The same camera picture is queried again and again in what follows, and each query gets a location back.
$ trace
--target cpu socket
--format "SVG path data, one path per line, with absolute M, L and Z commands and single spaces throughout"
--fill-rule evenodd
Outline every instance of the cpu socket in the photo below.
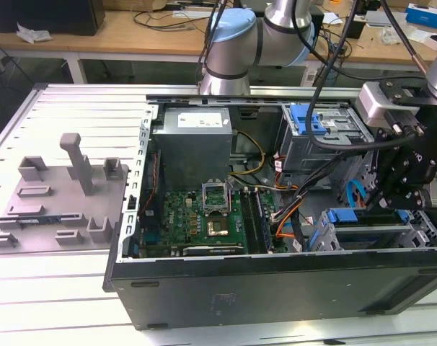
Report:
M 228 236 L 228 216 L 206 217 L 207 236 Z

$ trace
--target gray 3d printed part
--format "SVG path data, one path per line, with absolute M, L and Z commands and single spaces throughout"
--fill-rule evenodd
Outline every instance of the gray 3d printed part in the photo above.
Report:
M 90 166 L 78 133 L 60 146 L 72 167 L 47 167 L 40 156 L 23 158 L 22 175 L 0 217 L 0 254 L 105 249 L 120 223 L 128 167 L 118 158 Z

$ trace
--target yellow wire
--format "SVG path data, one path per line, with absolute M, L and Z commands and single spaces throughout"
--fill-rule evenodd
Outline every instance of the yellow wire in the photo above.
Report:
M 260 151 L 260 155 L 261 155 L 261 160 L 259 165 L 256 168 L 253 169 L 249 169 L 247 171 L 243 171 L 243 172 L 229 172 L 229 174 L 234 174 L 234 175 L 246 175 L 246 174 L 251 174 L 254 173 L 258 170 L 260 170 L 263 167 L 263 164 L 265 163 L 265 153 L 263 152 L 262 147 L 260 146 L 260 144 L 251 136 L 249 136 L 249 134 L 243 132 L 243 131 L 238 131 L 238 133 L 241 133 L 243 136 L 246 136 L 251 142 L 253 142 L 255 144 L 256 147 L 259 148 Z

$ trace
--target metal frame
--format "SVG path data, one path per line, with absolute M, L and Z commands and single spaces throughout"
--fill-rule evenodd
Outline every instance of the metal frame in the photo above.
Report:
M 173 63 L 196 63 L 198 56 L 186 55 L 167 55 L 167 54 L 138 54 L 138 53 L 105 53 L 105 52 L 76 52 L 59 50 L 26 50 L 26 49 L 7 49 L 6 52 L 14 57 L 27 58 L 58 58 L 67 61 L 69 71 L 75 84 L 86 84 L 87 78 L 82 67 L 82 60 L 114 60 L 114 61 L 164 61 Z M 301 87 L 311 87 L 318 69 L 322 67 L 320 61 L 306 60 L 302 64 L 305 68 Z M 398 63 L 361 63 L 346 61 L 344 68 L 359 68 L 372 70 L 391 70 L 391 71 L 418 71 L 417 67 L 410 61 L 409 64 Z

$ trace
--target white paper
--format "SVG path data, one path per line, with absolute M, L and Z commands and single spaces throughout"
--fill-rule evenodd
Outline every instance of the white paper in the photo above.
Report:
M 220 113 L 180 113 L 179 128 L 221 128 Z
M 420 42 L 420 43 L 424 43 L 425 40 L 427 40 L 428 37 L 430 37 L 430 35 L 432 35 L 429 32 L 423 31 L 423 30 L 419 30 L 416 29 L 414 31 L 412 31 L 407 38 L 409 38 L 410 40 L 413 40 L 415 42 Z
M 17 36 L 22 38 L 28 43 L 33 44 L 34 42 L 40 42 L 40 41 L 50 41 L 52 40 L 52 37 L 50 36 L 49 31 L 47 30 L 30 30 L 26 27 L 22 27 L 20 24 L 17 23 L 18 31 Z
M 342 24 L 343 21 L 334 12 L 325 12 L 325 17 L 322 19 L 324 24 Z

